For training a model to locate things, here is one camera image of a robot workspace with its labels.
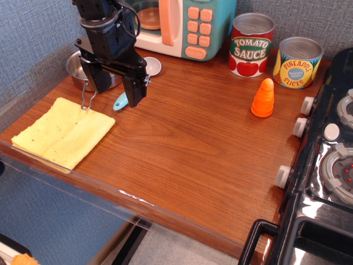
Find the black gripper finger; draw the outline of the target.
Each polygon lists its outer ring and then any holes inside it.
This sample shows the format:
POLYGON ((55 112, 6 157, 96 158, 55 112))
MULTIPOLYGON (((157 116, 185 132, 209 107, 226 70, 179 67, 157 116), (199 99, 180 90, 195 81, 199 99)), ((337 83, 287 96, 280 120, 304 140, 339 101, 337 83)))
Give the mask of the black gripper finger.
POLYGON ((125 75, 122 81, 129 106, 134 108, 147 95, 147 76, 125 75))
POLYGON ((88 79, 89 85, 98 94, 102 94, 111 86, 110 73, 102 69, 99 63, 92 63, 80 59, 82 69, 88 79))

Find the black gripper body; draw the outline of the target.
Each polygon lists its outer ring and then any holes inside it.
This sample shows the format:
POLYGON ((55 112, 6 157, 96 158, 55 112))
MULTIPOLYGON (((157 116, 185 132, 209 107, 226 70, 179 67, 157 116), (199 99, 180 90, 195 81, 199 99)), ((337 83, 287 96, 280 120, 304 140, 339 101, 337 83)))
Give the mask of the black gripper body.
POLYGON ((76 40, 84 61, 99 63, 110 74, 147 76, 147 62, 135 50, 136 33, 132 19, 80 19, 87 38, 76 40))

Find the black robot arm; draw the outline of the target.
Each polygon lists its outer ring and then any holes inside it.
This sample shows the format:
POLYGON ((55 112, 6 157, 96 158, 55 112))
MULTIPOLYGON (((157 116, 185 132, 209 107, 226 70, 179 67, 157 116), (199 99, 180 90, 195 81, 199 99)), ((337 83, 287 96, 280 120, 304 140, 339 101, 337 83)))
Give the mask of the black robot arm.
POLYGON ((73 1, 87 38, 76 40, 81 65, 93 90, 99 94, 111 86, 111 75, 122 78, 130 107, 147 95, 150 77, 145 59, 135 50, 141 26, 136 11, 125 1, 73 1))

